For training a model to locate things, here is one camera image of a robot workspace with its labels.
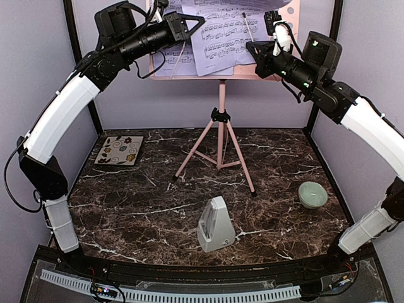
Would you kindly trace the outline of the purple sheet music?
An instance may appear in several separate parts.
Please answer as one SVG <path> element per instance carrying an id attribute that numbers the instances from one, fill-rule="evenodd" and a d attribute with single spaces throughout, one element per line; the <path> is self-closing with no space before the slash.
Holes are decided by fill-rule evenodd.
<path id="1" fill-rule="evenodd" d="M 173 47 L 164 49 L 161 53 L 150 55 L 150 67 L 149 70 L 153 71 L 158 68 L 159 65 L 165 63 L 161 69 L 159 69 L 153 76 L 166 77 L 166 78 L 178 78 L 180 76 L 196 76 L 196 64 L 194 61 L 193 50 L 191 43 L 187 42 L 185 48 L 181 53 L 184 43 L 181 42 Z"/>
<path id="2" fill-rule="evenodd" d="M 182 1 L 187 15 L 202 16 L 205 23 L 191 35 L 198 76 L 254 62 L 248 41 L 267 41 L 264 13 L 279 10 L 289 1 Z"/>

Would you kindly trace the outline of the pink music stand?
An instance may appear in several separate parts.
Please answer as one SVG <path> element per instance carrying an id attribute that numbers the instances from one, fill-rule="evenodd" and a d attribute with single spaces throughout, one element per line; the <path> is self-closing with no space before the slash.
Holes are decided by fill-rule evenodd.
<path id="1" fill-rule="evenodd" d="M 278 13 L 284 17 L 284 20 L 287 20 L 290 24 L 296 25 L 295 31 L 292 36 L 296 37 L 299 27 L 299 13 L 300 13 L 300 1 L 290 1 L 287 5 L 284 5 L 281 8 L 278 8 Z M 215 165 L 215 167 L 220 170 L 227 167 L 233 167 L 236 165 L 241 165 L 244 171 L 244 175 L 246 177 L 250 192 L 253 197 L 257 196 L 257 192 L 254 188 L 253 182 L 251 180 L 251 176 L 247 169 L 247 165 L 245 163 L 244 157 L 242 156 L 242 152 L 240 146 L 237 142 L 236 135 L 234 133 L 233 127 L 231 125 L 230 116 L 225 110 L 225 95 L 226 95 L 226 81 L 227 80 L 261 80 L 254 72 L 255 65 L 243 65 L 243 66 L 235 66 L 235 70 L 233 74 L 229 78 L 223 78 L 222 75 L 206 75 L 202 77 L 197 76 L 174 76 L 170 78 L 169 76 L 159 77 L 159 76 L 151 76 L 153 80 L 218 80 L 218 108 L 214 107 L 211 113 L 211 119 L 202 134 L 199 136 L 198 140 L 191 148 L 191 151 L 187 154 L 187 157 L 177 170 L 177 172 L 173 176 L 173 181 L 178 180 L 181 172 L 185 169 L 187 163 L 190 161 L 193 155 L 200 156 L 205 160 L 211 162 Z M 197 151 L 197 148 L 204 140 L 205 136 L 208 134 L 208 131 L 212 128 L 214 123 L 218 123 L 218 131 L 217 131 L 217 159 L 213 159 L 200 151 Z M 225 145 L 225 150 L 223 151 L 223 142 L 225 139 L 225 135 L 230 135 L 230 138 L 235 146 L 235 150 L 238 156 L 238 160 L 234 162 L 225 163 L 225 151 L 227 147 L 227 143 Z"/>

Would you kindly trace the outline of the white metronome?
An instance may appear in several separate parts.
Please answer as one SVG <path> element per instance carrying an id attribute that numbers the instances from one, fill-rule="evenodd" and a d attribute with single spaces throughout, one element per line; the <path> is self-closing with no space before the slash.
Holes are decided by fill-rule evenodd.
<path id="1" fill-rule="evenodd" d="M 198 242 L 205 253 L 223 249 L 235 242 L 235 230 L 222 196 L 209 199 L 197 226 Z"/>

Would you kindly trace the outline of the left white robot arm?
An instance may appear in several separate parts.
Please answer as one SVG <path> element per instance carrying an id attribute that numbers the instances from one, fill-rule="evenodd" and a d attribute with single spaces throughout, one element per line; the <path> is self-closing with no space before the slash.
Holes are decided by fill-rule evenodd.
<path id="1" fill-rule="evenodd" d="M 84 275 L 89 262 L 76 250 L 79 240 L 68 208 L 68 181 L 54 150 L 81 111 L 104 91 L 123 69 L 137 59 L 186 42 L 204 23 L 202 16 L 176 11 L 164 14 L 167 1 L 154 1 L 144 11 L 121 1 L 95 14 L 96 49 L 75 66 L 25 136 L 14 154 L 21 171 L 34 186 L 34 198 L 44 211 L 57 245 L 67 253 L 64 264 L 75 275 Z"/>

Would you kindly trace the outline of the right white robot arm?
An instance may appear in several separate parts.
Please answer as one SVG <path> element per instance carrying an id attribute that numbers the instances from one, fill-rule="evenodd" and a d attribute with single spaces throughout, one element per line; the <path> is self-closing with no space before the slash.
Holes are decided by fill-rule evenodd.
<path id="1" fill-rule="evenodd" d="M 362 138 L 394 170 L 396 178 L 386 197 L 362 219 L 343 231 L 328 249 L 322 268 L 335 274 L 345 266 L 347 256 L 403 221 L 403 135 L 366 97 L 344 82 L 332 79 L 342 47 L 333 39 L 310 32 L 300 58 L 276 40 L 247 42 L 246 49 L 256 62 L 256 74 L 273 74 L 290 83 L 332 121 Z"/>

